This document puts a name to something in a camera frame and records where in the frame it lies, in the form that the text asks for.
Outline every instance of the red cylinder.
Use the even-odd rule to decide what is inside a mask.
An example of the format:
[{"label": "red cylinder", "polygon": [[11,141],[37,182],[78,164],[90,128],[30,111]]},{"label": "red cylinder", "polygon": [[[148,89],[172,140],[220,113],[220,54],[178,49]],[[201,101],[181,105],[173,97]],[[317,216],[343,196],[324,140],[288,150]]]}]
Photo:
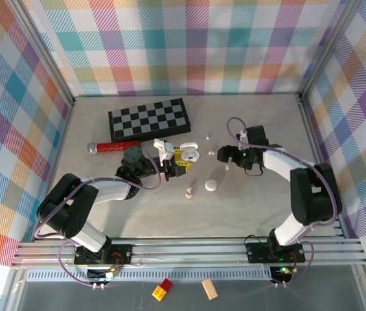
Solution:
[{"label": "red cylinder", "polygon": [[87,145],[86,150],[90,154],[97,154],[99,152],[115,152],[115,151],[124,151],[128,147],[138,146],[140,147],[139,141],[121,141],[119,143],[90,143]]}]

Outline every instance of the yellow toy block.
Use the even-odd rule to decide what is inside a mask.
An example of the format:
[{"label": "yellow toy block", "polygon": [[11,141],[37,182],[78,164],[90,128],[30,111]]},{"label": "yellow toy block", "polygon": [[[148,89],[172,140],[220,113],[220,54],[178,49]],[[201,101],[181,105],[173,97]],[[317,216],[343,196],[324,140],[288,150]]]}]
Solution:
[{"label": "yellow toy block", "polygon": [[152,293],[152,295],[158,300],[161,301],[163,300],[165,294],[167,294],[167,292],[165,290],[163,290],[163,288],[161,286],[157,286],[157,288],[154,290],[154,292]]},{"label": "yellow toy block", "polygon": [[185,167],[185,172],[187,173],[190,168],[193,166],[193,162],[187,162],[187,161],[183,161],[181,159],[181,154],[183,153],[183,151],[179,148],[174,148],[174,159],[176,160],[176,165],[180,166],[180,167]]}]

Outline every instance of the colorful plaid backdrop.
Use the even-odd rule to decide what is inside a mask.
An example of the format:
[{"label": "colorful plaid backdrop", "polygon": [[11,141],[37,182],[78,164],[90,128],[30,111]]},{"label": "colorful plaid backdrop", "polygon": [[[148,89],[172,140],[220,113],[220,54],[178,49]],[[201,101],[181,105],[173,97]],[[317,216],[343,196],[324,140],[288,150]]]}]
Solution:
[{"label": "colorful plaid backdrop", "polygon": [[366,0],[310,102],[322,151],[336,173],[345,221],[366,250]]},{"label": "colorful plaid backdrop", "polygon": [[77,95],[296,92],[345,0],[25,0]]},{"label": "colorful plaid backdrop", "polygon": [[0,300],[18,242],[29,237],[68,105],[0,0]]}]

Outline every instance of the chess board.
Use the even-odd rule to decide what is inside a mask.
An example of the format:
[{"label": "chess board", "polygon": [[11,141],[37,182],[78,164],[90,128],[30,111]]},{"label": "chess board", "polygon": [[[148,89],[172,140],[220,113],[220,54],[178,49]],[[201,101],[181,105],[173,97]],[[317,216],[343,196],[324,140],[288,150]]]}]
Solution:
[{"label": "chess board", "polygon": [[111,141],[149,141],[190,129],[182,98],[110,111]]}]

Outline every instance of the small white object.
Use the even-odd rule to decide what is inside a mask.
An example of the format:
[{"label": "small white object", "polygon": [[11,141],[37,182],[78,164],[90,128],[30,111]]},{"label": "small white object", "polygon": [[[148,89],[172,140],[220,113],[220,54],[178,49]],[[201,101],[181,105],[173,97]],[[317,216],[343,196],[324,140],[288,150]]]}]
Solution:
[{"label": "small white object", "polygon": [[154,139],[154,147],[158,149],[159,162],[163,166],[164,160],[171,160],[174,155],[174,146],[159,139]]},{"label": "small white object", "polygon": [[215,191],[217,189],[217,182],[214,179],[209,179],[205,182],[204,186],[208,191]]},{"label": "small white object", "polygon": [[200,157],[200,154],[196,150],[198,148],[197,143],[185,143],[180,146],[180,150],[183,152],[181,154],[181,159],[188,162],[196,162]]},{"label": "small white object", "polygon": [[232,157],[229,157],[229,161],[226,163],[226,170],[230,170],[230,168],[232,166],[231,161],[232,161]]},{"label": "small white object", "polygon": [[[249,141],[247,140],[247,132],[246,131],[240,131],[240,139],[239,139],[242,143],[248,143]],[[239,143],[239,150],[242,150],[242,149],[247,149],[249,148],[247,145],[245,144],[241,144]]]}]

